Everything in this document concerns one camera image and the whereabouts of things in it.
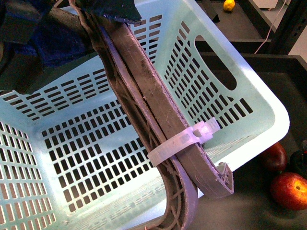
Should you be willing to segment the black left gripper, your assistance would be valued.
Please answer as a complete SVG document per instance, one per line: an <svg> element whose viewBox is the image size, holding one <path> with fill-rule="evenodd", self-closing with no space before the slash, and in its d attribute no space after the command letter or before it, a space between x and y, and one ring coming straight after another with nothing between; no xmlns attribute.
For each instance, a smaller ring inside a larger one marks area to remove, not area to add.
<svg viewBox="0 0 307 230"><path fill-rule="evenodd" d="M0 2L0 89L32 94L94 57L78 17L54 0Z"/></svg>

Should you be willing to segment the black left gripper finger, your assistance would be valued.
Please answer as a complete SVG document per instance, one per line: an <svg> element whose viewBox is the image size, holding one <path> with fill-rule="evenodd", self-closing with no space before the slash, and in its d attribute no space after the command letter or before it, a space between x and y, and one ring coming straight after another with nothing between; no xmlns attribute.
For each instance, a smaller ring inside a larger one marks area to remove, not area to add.
<svg viewBox="0 0 307 230"><path fill-rule="evenodd" d="M74 3L87 13L120 23L136 24L142 19L134 0L75 0Z"/></svg>

